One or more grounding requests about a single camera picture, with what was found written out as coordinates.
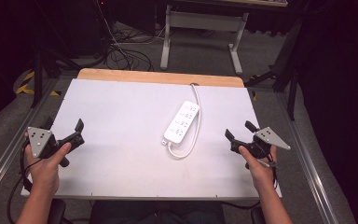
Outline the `person's left hand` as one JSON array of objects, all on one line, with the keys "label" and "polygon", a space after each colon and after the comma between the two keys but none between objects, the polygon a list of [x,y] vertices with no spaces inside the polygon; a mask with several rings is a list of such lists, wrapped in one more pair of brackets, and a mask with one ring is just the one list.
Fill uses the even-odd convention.
[{"label": "person's left hand", "polygon": [[30,173],[33,181],[30,197],[42,195],[52,198],[54,196],[60,185],[59,164],[71,146],[70,143],[66,143],[50,158],[43,160],[34,157],[30,145],[25,148],[26,160],[31,165]]}]

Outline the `yellow black floor tape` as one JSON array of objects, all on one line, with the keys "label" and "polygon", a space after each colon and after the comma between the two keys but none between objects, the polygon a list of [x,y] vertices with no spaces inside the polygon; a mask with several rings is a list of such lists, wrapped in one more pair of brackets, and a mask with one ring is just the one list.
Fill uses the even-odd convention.
[{"label": "yellow black floor tape", "polygon": [[35,91],[32,89],[28,88],[28,85],[31,82],[31,79],[34,77],[34,71],[30,71],[25,78],[23,79],[22,83],[20,84],[20,86],[17,88],[16,93],[17,94],[30,94],[30,95],[34,95]]}]

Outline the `person's right hand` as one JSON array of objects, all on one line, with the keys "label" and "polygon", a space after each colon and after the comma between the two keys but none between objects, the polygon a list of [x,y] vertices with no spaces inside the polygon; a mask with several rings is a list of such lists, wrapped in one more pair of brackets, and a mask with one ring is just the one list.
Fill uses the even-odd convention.
[{"label": "person's right hand", "polygon": [[261,192],[274,189],[272,169],[261,164],[246,147],[239,146],[239,152],[249,165],[255,189]]}]

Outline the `aluminium floor rail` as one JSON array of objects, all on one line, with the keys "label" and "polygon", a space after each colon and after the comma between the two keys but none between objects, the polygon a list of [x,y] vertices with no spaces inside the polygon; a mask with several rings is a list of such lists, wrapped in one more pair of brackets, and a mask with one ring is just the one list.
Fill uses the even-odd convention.
[{"label": "aluminium floor rail", "polygon": [[319,177],[316,168],[314,167],[314,163],[310,157],[308,149],[306,148],[303,140],[300,137],[296,123],[290,119],[288,112],[286,111],[287,103],[285,101],[285,97],[282,93],[276,93],[275,96],[282,112],[284,113],[284,117],[286,123],[289,126],[291,135],[294,138],[296,154],[301,163],[302,169],[310,186],[310,191],[317,204],[324,224],[339,224],[332,204],[330,203],[324,190],[322,180]]},{"label": "aluminium floor rail", "polygon": [[32,95],[22,95],[0,112],[0,182],[21,147],[25,129],[37,117],[56,83],[56,79],[45,81],[42,97],[35,107],[32,107]]}]

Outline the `white metal desk frame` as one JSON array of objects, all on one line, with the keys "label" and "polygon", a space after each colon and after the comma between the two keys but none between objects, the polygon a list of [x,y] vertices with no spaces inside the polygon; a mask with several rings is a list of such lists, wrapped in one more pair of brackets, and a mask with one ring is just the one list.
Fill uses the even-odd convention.
[{"label": "white metal desk frame", "polygon": [[243,13],[240,17],[230,17],[223,15],[199,14],[190,12],[177,12],[172,10],[172,5],[167,5],[165,10],[165,36],[162,47],[160,68],[168,68],[170,55],[170,30],[174,28],[203,29],[221,32],[235,32],[237,34],[233,43],[227,45],[233,63],[235,73],[242,75],[241,62],[238,55],[238,47],[241,42],[245,25],[248,20],[248,13]]}]

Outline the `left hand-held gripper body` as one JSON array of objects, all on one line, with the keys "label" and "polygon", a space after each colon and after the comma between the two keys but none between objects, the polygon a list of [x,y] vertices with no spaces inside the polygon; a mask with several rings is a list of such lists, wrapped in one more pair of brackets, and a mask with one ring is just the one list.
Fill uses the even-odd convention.
[{"label": "left hand-held gripper body", "polygon": [[62,140],[56,140],[51,130],[29,127],[27,129],[32,154],[35,158],[48,159],[54,155],[64,144],[70,143],[71,150],[85,143],[82,135],[82,127]]}]

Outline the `black metal stand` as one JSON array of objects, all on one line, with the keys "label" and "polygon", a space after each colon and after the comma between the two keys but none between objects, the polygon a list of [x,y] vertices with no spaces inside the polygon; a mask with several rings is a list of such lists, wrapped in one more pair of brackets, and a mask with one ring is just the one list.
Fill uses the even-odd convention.
[{"label": "black metal stand", "polygon": [[34,99],[32,108],[35,108],[43,96],[43,72],[49,78],[58,78],[61,75],[58,61],[68,65],[75,71],[80,71],[82,66],[63,56],[54,49],[38,49],[34,55]]},{"label": "black metal stand", "polygon": [[296,86],[298,82],[295,48],[302,23],[303,19],[296,19],[282,45],[275,63],[270,67],[270,70],[260,77],[251,78],[249,81],[245,82],[246,87],[254,87],[271,77],[276,77],[275,82],[272,85],[274,92],[283,92],[287,86],[290,86],[288,103],[286,106],[286,111],[290,120],[295,119]]}]

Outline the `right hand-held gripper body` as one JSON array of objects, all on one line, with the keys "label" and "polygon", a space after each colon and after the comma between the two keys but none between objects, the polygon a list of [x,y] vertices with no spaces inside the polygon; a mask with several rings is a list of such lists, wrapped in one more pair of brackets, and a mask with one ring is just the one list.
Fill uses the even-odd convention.
[{"label": "right hand-held gripper body", "polygon": [[230,142],[230,150],[233,152],[240,153],[239,146],[246,147],[261,164],[268,168],[276,166],[276,162],[270,156],[272,146],[286,150],[291,149],[270,127],[255,132],[251,143],[245,143],[236,138],[233,142]]}]

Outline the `white power strip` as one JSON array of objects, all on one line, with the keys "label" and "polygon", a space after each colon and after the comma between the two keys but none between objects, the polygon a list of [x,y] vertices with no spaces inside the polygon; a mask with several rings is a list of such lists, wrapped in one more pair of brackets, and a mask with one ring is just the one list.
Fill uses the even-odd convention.
[{"label": "white power strip", "polygon": [[184,101],[163,134],[165,141],[180,144],[199,111],[199,105]]}]

